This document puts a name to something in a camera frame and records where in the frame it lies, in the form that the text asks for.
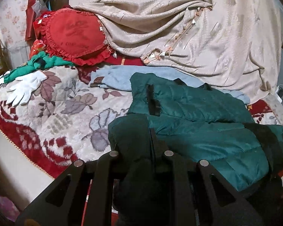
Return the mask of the light blue fleece garment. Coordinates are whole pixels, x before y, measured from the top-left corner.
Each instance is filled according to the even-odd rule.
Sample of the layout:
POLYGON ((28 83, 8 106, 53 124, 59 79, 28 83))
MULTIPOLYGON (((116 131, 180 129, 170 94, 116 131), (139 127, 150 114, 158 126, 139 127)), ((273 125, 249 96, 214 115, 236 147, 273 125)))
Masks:
POLYGON ((249 97, 241 91, 214 89, 196 77, 187 75, 171 67, 105 65, 91 73, 91 80, 88 85, 99 85, 101 88, 131 91, 130 78, 135 73, 152 73, 157 77, 171 81, 179 79, 188 87, 195 88, 196 95, 201 97, 203 101, 212 102, 214 104, 233 104, 235 102, 241 102, 247 105, 250 103, 249 97))

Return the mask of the dark green puffer jacket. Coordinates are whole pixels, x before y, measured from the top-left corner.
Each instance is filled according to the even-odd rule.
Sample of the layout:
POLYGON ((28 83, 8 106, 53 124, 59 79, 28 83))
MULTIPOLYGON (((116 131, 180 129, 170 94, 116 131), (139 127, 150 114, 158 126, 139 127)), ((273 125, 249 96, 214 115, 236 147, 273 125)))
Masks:
POLYGON ((119 153, 113 204, 119 225, 176 225, 174 179, 154 164, 150 129, 168 148, 193 162, 207 160, 247 200, 263 225, 283 225, 283 126, 254 122, 244 104, 203 101, 177 79, 135 73, 133 102, 108 126, 119 153))

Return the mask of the bright green knit garment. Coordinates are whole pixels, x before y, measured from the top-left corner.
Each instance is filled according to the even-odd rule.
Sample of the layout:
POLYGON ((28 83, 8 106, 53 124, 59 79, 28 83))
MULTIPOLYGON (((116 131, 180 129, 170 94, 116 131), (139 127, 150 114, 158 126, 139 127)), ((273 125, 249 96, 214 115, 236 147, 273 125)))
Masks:
POLYGON ((37 70, 46 70, 56 66, 75 66, 70 61, 65 61, 58 56, 50 56, 44 51, 31 57, 25 65, 19 66, 4 76, 4 83, 10 83, 19 76, 28 75, 37 70))

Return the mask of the red striped cloth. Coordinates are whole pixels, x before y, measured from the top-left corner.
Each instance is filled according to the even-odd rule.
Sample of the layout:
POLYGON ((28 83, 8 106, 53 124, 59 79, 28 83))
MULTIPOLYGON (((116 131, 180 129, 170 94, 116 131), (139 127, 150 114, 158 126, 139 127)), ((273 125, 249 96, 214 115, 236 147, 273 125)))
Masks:
POLYGON ((118 56, 117 58, 110 56, 104 62, 111 64, 111 65, 144 66, 144 64, 143 64, 143 62, 140 58, 125 57, 125 56, 118 56))

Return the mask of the white knit glove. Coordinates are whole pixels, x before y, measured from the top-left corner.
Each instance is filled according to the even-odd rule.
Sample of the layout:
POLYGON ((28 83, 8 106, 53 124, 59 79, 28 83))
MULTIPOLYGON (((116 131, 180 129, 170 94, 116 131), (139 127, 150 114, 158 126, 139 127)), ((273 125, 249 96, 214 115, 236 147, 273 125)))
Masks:
POLYGON ((39 88, 41 83, 47 79, 47 75, 42 71, 35 71, 24 76, 16 77, 17 83, 7 91, 7 104, 13 107, 27 104, 31 94, 39 88))

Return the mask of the floral red white blanket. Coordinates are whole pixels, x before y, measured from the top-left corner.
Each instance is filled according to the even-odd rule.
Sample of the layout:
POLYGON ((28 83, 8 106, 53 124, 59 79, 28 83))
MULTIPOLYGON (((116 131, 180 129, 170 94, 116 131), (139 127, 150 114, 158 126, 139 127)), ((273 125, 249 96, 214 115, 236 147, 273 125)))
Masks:
POLYGON ((0 130, 22 154, 53 178, 72 162, 97 160, 112 151, 108 126, 125 116, 132 91, 89 86, 74 66, 46 71, 27 104, 7 104, 13 80, 0 87, 0 130))

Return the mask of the red ruffled heart pillow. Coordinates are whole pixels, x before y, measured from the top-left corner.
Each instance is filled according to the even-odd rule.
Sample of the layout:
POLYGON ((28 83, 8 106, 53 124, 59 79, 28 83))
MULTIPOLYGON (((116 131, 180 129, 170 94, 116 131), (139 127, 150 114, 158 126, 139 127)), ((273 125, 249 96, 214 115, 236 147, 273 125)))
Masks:
POLYGON ((91 12, 72 8, 44 12, 33 26, 36 38, 43 41, 50 56, 78 66, 102 63, 115 52, 98 17, 91 12))

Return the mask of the beige patterned curtain cloth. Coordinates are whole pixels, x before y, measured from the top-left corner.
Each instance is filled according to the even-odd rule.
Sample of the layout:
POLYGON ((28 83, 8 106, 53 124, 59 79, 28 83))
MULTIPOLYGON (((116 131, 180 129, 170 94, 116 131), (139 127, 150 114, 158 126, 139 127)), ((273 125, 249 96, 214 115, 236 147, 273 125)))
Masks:
POLYGON ((107 42, 147 66, 169 66, 252 103, 274 93, 281 62, 276 0, 69 0, 94 13, 107 42))

